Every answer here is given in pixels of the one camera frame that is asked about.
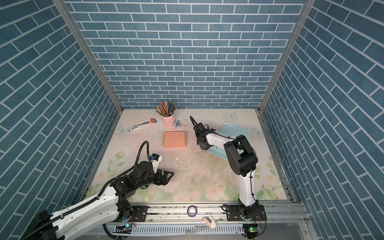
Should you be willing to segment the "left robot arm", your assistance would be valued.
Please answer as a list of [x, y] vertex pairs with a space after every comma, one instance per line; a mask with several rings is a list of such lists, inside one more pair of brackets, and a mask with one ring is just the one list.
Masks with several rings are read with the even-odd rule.
[[135, 213], [128, 198], [137, 189], [145, 189], [151, 184], [165, 186], [173, 176], [173, 172], [154, 170], [150, 162], [140, 162], [107, 181], [98, 194], [61, 211], [51, 214], [48, 211], [40, 212], [32, 219], [21, 238], [74, 240], [109, 222], [130, 223]]

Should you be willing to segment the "light blue paper box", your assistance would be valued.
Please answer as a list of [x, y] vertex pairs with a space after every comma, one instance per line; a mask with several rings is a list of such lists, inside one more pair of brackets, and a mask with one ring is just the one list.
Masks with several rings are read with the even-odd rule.
[[[250, 140], [249, 129], [231, 122], [223, 123], [223, 126], [219, 130], [219, 135], [229, 137], [230, 139], [235, 139], [239, 135], [243, 135], [247, 138], [248, 141]], [[225, 150], [222, 148], [216, 146], [210, 147], [208, 152], [225, 160], [228, 159]]]

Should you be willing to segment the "orange paper box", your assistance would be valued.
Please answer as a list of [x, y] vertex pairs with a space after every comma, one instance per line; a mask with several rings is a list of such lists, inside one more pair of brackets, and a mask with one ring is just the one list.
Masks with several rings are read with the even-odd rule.
[[187, 132], [173, 131], [164, 132], [164, 148], [185, 148], [187, 146]]

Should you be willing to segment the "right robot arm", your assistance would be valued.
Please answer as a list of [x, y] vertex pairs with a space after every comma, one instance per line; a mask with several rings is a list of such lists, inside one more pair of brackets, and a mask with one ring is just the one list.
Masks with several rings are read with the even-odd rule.
[[252, 219], [259, 216], [260, 220], [266, 220], [264, 206], [259, 203], [255, 190], [255, 170], [258, 157], [255, 150], [244, 135], [230, 137], [220, 134], [208, 125], [197, 123], [193, 117], [190, 120], [197, 138], [197, 145], [202, 150], [218, 147], [225, 151], [232, 171], [239, 179], [239, 212], [244, 219]]

